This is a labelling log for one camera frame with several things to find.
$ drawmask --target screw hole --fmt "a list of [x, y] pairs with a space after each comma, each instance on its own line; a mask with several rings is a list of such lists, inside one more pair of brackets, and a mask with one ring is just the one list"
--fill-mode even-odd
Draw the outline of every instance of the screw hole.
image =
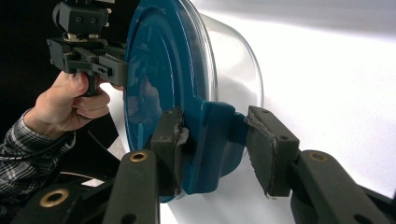
[[40, 205], [47, 208], [53, 207], [62, 203], [68, 196], [69, 191], [67, 189], [56, 189], [44, 195], [40, 200]]
[[328, 160], [327, 156], [317, 153], [317, 152], [311, 152], [309, 153], [309, 157], [314, 160], [314, 161], [326, 161]]
[[76, 22], [77, 23], [82, 23], [82, 17], [76, 17]]
[[96, 19], [95, 17], [93, 17], [92, 19], [91, 19], [91, 23], [92, 24], [96, 24], [98, 22], [98, 19]]
[[144, 161], [147, 158], [148, 154], [146, 152], [136, 152], [135, 154], [131, 155], [131, 161]]
[[48, 197], [47, 201], [55, 202], [56, 200], [59, 200], [60, 198], [62, 198], [62, 193], [54, 193]]
[[107, 70], [105, 70], [104, 68], [99, 68], [98, 70], [99, 70], [99, 72], [101, 72], [103, 74], [107, 74]]

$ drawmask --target finger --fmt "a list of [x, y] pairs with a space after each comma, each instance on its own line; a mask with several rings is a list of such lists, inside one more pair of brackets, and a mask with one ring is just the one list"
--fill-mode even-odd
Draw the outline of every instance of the finger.
[[111, 84], [111, 86], [116, 89], [117, 91], [123, 91], [123, 86], [116, 86], [114, 84]]
[[60, 74], [56, 85], [47, 90], [47, 100], [52, 105], [64, 105], [70, 103], [72, 99], [78, 97], [88, 89], [88, 79], [85, 74], [77, 74], [76, 76], [64, 80], [66, 74]]
[[94, 110], [83, 110], [83, 109], [77, 109], [77, 113], [80, 115], [81, 119], [98, 119], [101, 118], [102, 116], [108, 114], [109, 112], [108, 106], [104, 106], [101, 108], [97, 108]]
[[53, 82], [52, 86], [60, 86], [60, 85], [64, 85], [65, 83], [67, 83], [70, 79], [72, 79], [73, 77], [75, 77], [76, 74], [68, 74], [64, 71], [62, 71], [55, 79], [55, 81]]
[[99, 109], [110, 102], [110, 96], [107, 92], [98, 88], [97, 94], [92, 97], [78, 97], [74, 100], [73, 107], [81, 110]]
[[101, 77], [96, 77], [96, 87], [100, 86], [102, 83], [107, 83], [108, 81], [102, 79]]

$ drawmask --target black bracket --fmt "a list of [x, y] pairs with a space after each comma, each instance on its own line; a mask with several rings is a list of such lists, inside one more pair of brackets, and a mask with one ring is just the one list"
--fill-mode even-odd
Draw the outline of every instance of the black bracket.
[[[145, 149], [122, 157], [115, 178], [102, 179], [105, 183], [95, 188], [83, 185], [87, 178], [70, 178], [70, 182], [43, 189], [12, 223], [159, 223], [160, 197], [177, 196], [181, 192], [181, 150], [187, 137], [181, 107], [171, 108], [163, 112]], [[93, 164], [90, 158], [96, 159], [83, 156], [90, 164]], [[92, 169], [103, 170], [108, 161], [102, 163], [95, 163]], [[92, 176], [86, 170], [75, 170], [73, 174]]]
[[96, 94], [96, 77], [125, 86], [128, 63], [123, 60], [125, 46], [100, 38], [107, 25], [108, 11], [92, 1], [64, 1], [53, 12], [55, 24], [63, 37], [47, 40], [50, 62], [69, 74], [85, 72], [90, 86], [86, 96]]
[[247, 151], [265, 193], [289, 196], [296, 223], [390, 223], [331, 155], [298, 149], [299, 140], [270, 111], [250, 106]]

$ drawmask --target white surface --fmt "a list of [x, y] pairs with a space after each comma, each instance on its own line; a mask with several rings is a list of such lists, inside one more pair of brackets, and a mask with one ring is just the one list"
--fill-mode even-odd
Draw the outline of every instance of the white surface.
[[[300, 149], [330, 153], [359, 184], [393, 197], [396, 2], [192, 2], [247, 40], [262, 70], [264, 107]], [[265, 198], [248, 157], [215, 192], [168, 205], [177, 221], [168, 214], [163, 223], [293, 223], [289, 199]]]

